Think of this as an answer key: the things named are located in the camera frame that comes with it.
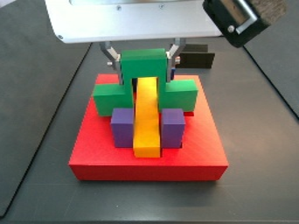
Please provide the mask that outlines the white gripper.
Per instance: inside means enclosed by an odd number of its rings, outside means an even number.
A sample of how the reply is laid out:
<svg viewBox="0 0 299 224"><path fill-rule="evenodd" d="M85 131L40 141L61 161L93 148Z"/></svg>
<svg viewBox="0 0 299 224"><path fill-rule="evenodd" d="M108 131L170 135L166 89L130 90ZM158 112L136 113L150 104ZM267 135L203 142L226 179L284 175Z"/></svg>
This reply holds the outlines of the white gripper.
<svg viewBox="0 0 299 224"><path fill-rule="evenodd" d="M100 42L100 51L124 84L120 54L109 41L174 39L167 56L167 77L183 48L184 38L218 37L220 30L203 10L203 0L44 0L56 37L67 44Z"/></svg>

